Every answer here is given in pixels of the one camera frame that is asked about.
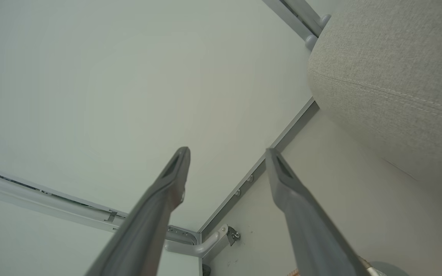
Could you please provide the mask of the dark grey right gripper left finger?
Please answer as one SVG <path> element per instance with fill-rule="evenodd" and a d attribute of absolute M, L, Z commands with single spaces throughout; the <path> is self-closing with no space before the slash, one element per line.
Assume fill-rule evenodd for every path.
<path fill-rule="evenodd" d="M 171 213 L 183 202 L 191 151 L 180 147 L 88 269 L 88 276 L 155 276 Z"/>

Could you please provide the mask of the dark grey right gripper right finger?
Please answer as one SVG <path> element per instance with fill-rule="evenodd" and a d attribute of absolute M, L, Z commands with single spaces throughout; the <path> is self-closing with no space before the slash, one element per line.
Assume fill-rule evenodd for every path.
<path fill-rule="evenodd" d="M 275 148 L 265 153 L 276 206 L 284 213 L 302 276 L 368 276 L 369 272 L 308 188 Z"/>

